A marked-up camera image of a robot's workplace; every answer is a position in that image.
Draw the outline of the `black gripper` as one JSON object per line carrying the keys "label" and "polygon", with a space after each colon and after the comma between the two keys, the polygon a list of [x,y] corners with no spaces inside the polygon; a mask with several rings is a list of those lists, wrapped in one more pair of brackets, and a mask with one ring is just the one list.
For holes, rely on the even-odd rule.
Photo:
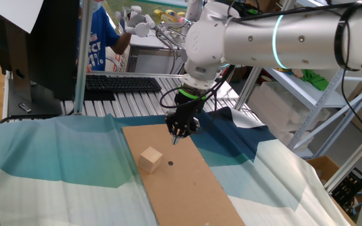
{"label": "black gripper", "polygon": [[[199,120],[194,117],[197,112],[200,112],[204,106],[204,100],[191,99],[190,97],[179,92],[174,99],[177,108],[174,112],[165,114],[165,122],[169,133],[173,136],[173,145],[178,144],[181,139],[184,139],[200,129]],[[190,121],[181,126],[179,121]]]}

